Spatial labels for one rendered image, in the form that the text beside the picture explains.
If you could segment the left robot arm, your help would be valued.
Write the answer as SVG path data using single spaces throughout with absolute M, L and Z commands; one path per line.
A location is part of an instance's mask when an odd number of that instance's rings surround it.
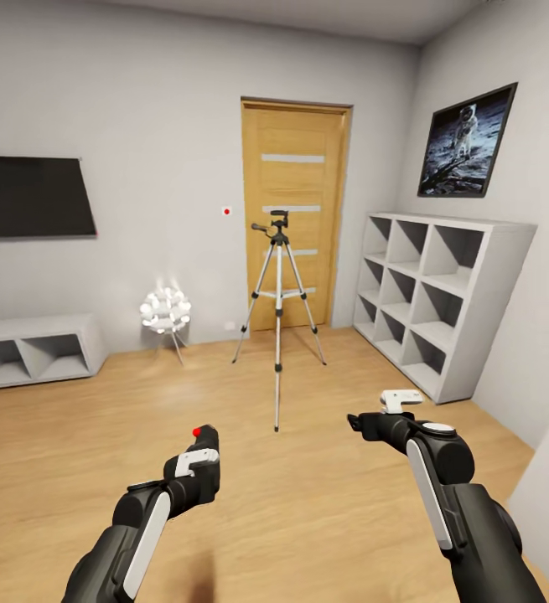
M 71 573 L 60 603 L 134 603 L 166 522 L 215 500 L 214 473 L 193 468 L 220 460 L 215 449 L 179 455 L 175 477 L 127 487 L 91 552 Z

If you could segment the digital camera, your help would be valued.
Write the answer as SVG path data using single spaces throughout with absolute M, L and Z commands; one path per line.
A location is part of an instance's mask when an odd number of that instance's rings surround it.
M 195 444 L 189 447 L 185 453 L 190 451 L 210 450 L 215 449 L 219 451 L 219 431 L 213 427 L 213 425 L 203 425 L 193 430 L 193 436 L 195 436 Z M 165 468 L 163 469 L 163 479 L 169 479 L 171 482 L 176 479 L 175 471 L 178 464 L 179 454 L 171 457 L 165 462 Z M 195 476 L 202 476 L 203 474 L 214 473 L 215 481 L 215 493 L 220 489 L 220 460 L 214 465 L 198 466 L 193 468 Z

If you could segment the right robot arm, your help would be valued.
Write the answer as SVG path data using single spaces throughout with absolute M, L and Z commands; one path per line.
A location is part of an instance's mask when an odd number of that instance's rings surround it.
M 408 455 L 433 534 L 450 561 L 460 603 L 547 603 L 522 559 L 514 519 L 484 485 L 470 483 L 475 460 L 457 430 L 415 420 L 402 405 L 419 405 L 416 389 L 385 390 L 381 412 L 347 414 L 365 441 L 385 441 Z

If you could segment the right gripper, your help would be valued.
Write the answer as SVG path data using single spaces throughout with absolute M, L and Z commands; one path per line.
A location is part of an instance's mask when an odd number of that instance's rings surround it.
M 391 415 L 382 412 L 362 413 L 359 416 L 347 414 L 348 421 L 354 431 L 361 431 L 365 441 L 385 441 L 396 450 L 393 441 L 393 430 L 404 420 L 415 420 L 415 415 L 402 412 L 399 415 Z

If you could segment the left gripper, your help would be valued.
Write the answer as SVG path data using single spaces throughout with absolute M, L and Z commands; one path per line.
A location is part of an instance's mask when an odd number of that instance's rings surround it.
M 196 505 L 212 503 L 215 500 L 214 473 L 194 477 L 185 476 L 176 478 L 173 482 L 179 482 L 184 489 L 184 506 L 176 516 Z

